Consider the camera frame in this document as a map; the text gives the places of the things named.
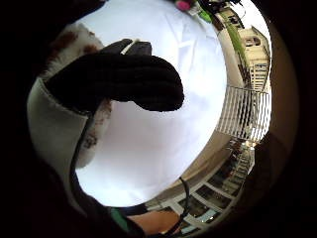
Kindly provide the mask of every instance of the fence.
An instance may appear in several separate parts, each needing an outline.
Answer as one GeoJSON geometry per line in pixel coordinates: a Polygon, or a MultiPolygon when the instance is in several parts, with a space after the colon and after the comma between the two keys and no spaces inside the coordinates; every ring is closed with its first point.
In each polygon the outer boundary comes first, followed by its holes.
{"type": "Polygon", "coordinates": [[[227,86],[216,130],[259,143],[268,130],[270,95],[266,92],[227,86]]]}

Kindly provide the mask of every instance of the sky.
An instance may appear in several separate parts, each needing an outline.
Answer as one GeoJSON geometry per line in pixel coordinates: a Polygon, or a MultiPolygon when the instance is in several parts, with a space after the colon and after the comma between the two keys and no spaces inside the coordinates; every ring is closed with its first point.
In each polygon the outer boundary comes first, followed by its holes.
{"type": "Polygon", "coordinates": [[[254,26],[267,37],[269,42],[269,51],[271,52],[269,31],[263,15],[251,0],[242,0],[241,3],[243,4],[243,7],[240,4],[233,4],[233,9],[241,18],[245,28],[254,26]]]}

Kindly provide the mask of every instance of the gloved hand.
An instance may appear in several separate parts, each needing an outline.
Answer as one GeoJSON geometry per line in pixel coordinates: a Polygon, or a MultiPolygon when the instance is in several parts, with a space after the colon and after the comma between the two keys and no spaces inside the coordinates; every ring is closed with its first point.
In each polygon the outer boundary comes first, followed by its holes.
{"type": "Polygon", "coordinates": [[[125,39],[70,63],[46,87],[61,104],[80,111],[94,113],[103,99],[134,101],[151,111],[176,110],[184,99],[179,75],[151,54],[150,43],[125,39]]]}

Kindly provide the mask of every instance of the white fabric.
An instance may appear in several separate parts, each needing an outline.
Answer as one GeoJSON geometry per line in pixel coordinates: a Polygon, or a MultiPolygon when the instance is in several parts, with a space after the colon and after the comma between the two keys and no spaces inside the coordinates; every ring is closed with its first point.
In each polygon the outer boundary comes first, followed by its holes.
{"type": "Polygon", "coordinates": [[[69,181],[70,165],[87,116],[58,104],[37,79],[28,98],[31,139],[39,157],[59,175],[70,204],[83,212],[75,201],[69,181]]]}
{"type": "Polygon", "coordinates": [[[109,1],[79,22],[105,46],[124,38],[151,42],[153,55],[182,79],[185,100],[177,111],[114,103],[94,160],[76,170],[83,190],[104,205],[148,201],[181,176],[216,127],[227,84],[220,43],[211,25],[164,0],[109,1]]]}

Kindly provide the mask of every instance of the black cord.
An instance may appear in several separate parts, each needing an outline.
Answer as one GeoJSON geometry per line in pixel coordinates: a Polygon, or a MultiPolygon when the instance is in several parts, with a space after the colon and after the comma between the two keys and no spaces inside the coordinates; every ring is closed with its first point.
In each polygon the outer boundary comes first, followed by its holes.
{"type": "Polygon", "coordinates": [[[175,230],[179,227],[180,223],[183,221],[183,219],[188,215],[189,212],[189,187],[186,181],[184,181],[182,179],[182,177],[179,177],[179,179],[181,180],[181,183],[184,186],[184,190],[186,193],[186,198],[185,198],[185,205],[184,205],[184,210],[183,212],[180,214],[179,220],[165,233],[162,235],[162,237],[171,237],[172,233],[175,232],[175,230]]]}

